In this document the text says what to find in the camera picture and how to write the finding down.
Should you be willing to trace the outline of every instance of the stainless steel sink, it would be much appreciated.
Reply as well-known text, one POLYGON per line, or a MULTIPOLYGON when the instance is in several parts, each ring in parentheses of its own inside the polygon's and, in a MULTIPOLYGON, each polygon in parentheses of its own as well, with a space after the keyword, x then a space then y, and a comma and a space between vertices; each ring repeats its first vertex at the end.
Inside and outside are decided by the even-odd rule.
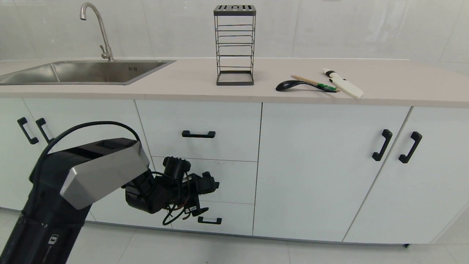
POLYGON ((129 85, 175 61, 53 62, 0 76, 0 85, 129 85))

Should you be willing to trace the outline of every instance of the wooden stick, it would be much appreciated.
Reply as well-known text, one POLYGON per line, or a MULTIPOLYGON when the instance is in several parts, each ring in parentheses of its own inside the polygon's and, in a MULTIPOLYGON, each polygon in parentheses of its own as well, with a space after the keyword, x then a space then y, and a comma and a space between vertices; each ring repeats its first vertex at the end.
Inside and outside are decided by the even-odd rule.
POLYGON ((300 76, 297 76, 297 75, 292 75, 292 77, 299 80, 299 81, 307 82, 307 83, 310 83, 310 84, 314 84, 314 85, 319 84, 318 82, 315 82, 313 80, 309 80, 309 79, 306 79, 306 78, 303 78, 303 77, 300 77, 300 76))

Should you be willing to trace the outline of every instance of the white floor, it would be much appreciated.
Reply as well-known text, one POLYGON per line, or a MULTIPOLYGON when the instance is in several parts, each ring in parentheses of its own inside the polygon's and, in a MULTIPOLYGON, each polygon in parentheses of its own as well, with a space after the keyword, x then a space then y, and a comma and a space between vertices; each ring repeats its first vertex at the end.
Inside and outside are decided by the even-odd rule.
MULTIPOLYGON (((0 251, 18 213, 0 210, 0 251)), ((69 264, 449 264, 469 263, 469 210, 436 245, 298 243, 85 224, 69 264)))

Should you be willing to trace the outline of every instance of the kitchen utensil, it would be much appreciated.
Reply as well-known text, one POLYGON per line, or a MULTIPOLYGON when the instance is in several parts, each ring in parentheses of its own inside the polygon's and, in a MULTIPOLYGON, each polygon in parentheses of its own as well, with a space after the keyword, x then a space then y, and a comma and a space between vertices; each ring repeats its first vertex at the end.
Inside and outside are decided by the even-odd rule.
POLYGON ((306 78, 303 78, 301 76, 298 76, 298 75, 292 75, 293 78, 299 80, 299 81, 303 81, 303 82, 307 82, 307 83, 310 83, 310 84, 314 84, 316 86, 320 86, 320 87, 324 87, 324 88, 327 88, 327 89, 330 89, 330 90, 333 90, 333 91, 337 91, 337 92, 340 92, 340 89, 336 88, 336 87, 332 87, 332 86, 329 86, 329 85, 325 85, 325 84, 322 84, 322 83, 318 83, 318 82, 315 82, 313 80, 309 80, 309 79, 306 79, 306 78))
POLYGON ((333 84, 335 84, 337 87, 339 87, 341 90, 346 92, 348 95, 354 97, 354 98, 361 98, 363 96, 363 91, 360 90, 360 88, 356 87, 346 79, 343 79, 340 77, 337 72, 323 68, 322 69, 323 73, 326 74, 330 79, 333 84))
POLYGON ((213 10, 217 85, 254 85, 256 12, 253 5, 219 5, 213 10))
POLYGON ((312 83, 298 81, 298 80, 288 80, 288 81, 281 82, 281 83, 279 83, 279 85, 277 85, 275 90, 277 90, 279 92, 283 92, 283 91, 285 91, 285 90, 287 90, 291 87, 297 86, 297 85, 310 85, 310 86, 316 87, 316 88, 318 88, 320 90, 323 90, 324 92, 328 92, 328 93, 336 93, 337 92, 337 91, 334 91, 334 90, 331 90, 331 89, 328 89, 328 88, 325 88, 325 87, 319 87, 319 86, 314 85, 312 83))

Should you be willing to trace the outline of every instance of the faucet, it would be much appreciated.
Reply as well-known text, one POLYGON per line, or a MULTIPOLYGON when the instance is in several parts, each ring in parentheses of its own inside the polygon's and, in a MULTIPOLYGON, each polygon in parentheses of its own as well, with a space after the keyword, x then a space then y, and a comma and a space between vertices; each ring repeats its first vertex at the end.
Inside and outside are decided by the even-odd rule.
POLYGON ((103 47, 103 45, 99 45, 99 47, 103 51, 103 54, 101 54, 101 57, 103 59, 107 59, 108 62, 113 62, 114 61, 113 52, 111 51, 111 47, 109 46, 109 41, 107 40, 106 30, 104 29, 104 24, 103 24, 103 19, 101 18, 101 14, 99 13, 99 11, 96 9, 96 6, 94 6, 91 3, 85 2, 82 5, 82 9, 80 10, 80 19, 86 20, 86 9, 88 7, 93 9, 94 13, 98 17, 99 27, 101 28, 101 34, 103 34, 104 46, 106 47, 106 50, 104 50, 105 48, 103 47))

